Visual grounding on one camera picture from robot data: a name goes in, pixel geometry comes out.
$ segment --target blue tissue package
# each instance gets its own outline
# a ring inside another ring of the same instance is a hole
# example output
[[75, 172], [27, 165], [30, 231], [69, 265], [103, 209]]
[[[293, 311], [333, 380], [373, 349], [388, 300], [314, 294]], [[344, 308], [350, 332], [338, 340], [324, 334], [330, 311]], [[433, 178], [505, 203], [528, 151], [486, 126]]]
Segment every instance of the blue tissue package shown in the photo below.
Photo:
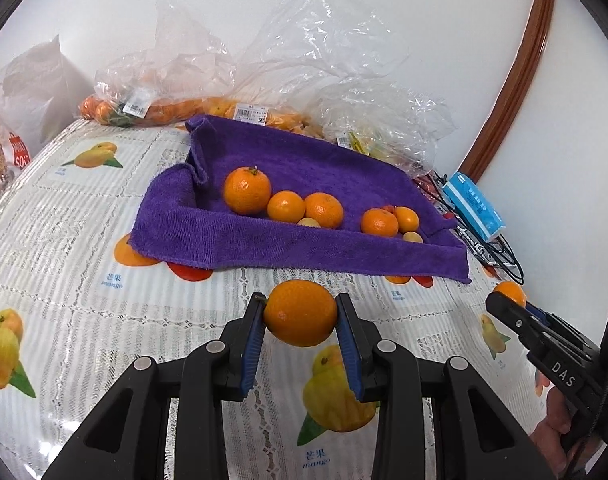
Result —
[[506, 227], [478, 186], [465, 174], [456, 171], [442, 189], [482, 240], [490, 242]]

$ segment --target silver screw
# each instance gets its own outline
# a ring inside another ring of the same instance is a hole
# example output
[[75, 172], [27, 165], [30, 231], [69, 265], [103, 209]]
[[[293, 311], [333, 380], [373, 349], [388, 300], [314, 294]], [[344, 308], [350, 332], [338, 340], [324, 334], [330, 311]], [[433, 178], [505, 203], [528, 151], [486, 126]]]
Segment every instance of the silver screw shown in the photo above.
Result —
[[215, 339], [206, 345], [206, 352], [210, 352], [212, 354], [219, 354], [221, 351], [226, 348], [226, 344], [219, 339]]
[[463, 357], [456, 355], [451, 358], [450, 366], [455, 368], [455, 370], [466, 370], [468, 368], [468, 361], [466, 361]]
[[377, 343], [377, 348], [380, 352], [386, 352], [387, 354], [390, 354], [391, 352], [395, 351], [397, 345], [390, 339], [382, 339], [382, 341]]
[[138, 357], [137, 359], [135, 359], [135, 362], [133, 363], [133, 366], [135, 367], [135, 370], [146, 370], [146, 368], [150, 368], [150, 365], [153, 364], [153, 360], [150, 357], [144, 356], [144, 357]]

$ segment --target white lace tablecloth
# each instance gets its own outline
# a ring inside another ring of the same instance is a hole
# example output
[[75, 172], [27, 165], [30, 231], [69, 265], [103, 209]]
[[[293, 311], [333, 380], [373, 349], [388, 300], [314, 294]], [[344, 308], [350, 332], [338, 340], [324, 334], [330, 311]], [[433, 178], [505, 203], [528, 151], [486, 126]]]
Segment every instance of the white lace tablecloth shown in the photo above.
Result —
[[[117, 146], [117, 166], [62, 166], [99, 142]], [[181, 162], [189, 137], [177, 128], [124, 130], [77, 121], [26, 168], [0, 199], [0, 311], [24, 325], [20, 360], [36, 398], [0, 390], [0, 455], [18, 479], [40, 478], [80, 421], [138, 356], [186, 356], [243, 314], [250, 295], [290, 278], [351, 295], [360, 317], [417, 356], [467, 358], [527, 431], [545, 395], [508, 327], [495, 358], [482, 339], [484, 299], [497, 283], [469, 256], [472, 283], [434, 278], [396, 285], [381, 276], [297, 269], [216, 270], [188, 282], [163, 262], [126, 267], [116, 242], [130, 232], [151, 179]], [[377, 415], [350, 433], [326, 431], [302, 446], [302, 390], [320, 349], [292, 348], [267, 333], [257, 384], [224, 405], [230, 478], [370, 478]], [[166, 476], [173, 477], [177, 404], [171, 406]], [[425, 403], [427, 477], [434, 478], [430, 404]]]

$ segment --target white label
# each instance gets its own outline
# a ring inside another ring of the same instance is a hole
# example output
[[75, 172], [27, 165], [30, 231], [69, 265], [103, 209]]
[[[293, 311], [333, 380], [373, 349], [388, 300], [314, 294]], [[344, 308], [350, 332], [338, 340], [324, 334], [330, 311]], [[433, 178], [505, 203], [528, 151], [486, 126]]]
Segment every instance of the white label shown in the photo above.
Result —
[[149, 88], [135, 88], [124, 105], [124, 113], [143, 119], [154, 100], [155, 91]]
[[337, 136], [337, 146], [341, 148], [346, 148], [348, 150], [352, 150], [351, 141], [348, 138], [348, 135], [338, 135]]
[[242, 121], [242, 123], [259, 124], [260, 126], [264, 126], [266, 124], [267, 116], [268, 108], [265, 106], [237, 103], [235, 106], [235, 115], [233, 116], [233, 119], [235, 121]]

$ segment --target purple cloth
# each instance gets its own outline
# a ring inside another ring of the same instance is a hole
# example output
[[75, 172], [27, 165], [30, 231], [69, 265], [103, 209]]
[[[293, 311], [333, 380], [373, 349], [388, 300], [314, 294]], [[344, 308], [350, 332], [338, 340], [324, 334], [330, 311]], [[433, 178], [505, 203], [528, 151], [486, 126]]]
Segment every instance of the purple cloth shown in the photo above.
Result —
[[[238, 121], [196, 116], [187, 161], [155, 177], [130, 244], [139, 253], [191, 267], [298, 267], [371, 275], [442, 276], [469, 283], [466, 249], [446, 220], [398, 168], [328, 142]], [[340, 229], [239, 216], [221, 189], [228, 173], [258, 166], [273, 193], [322, 191], [344, 209]], [[359, 231], [369, 208], [404, 205], [420, 218], [424, 244]]]

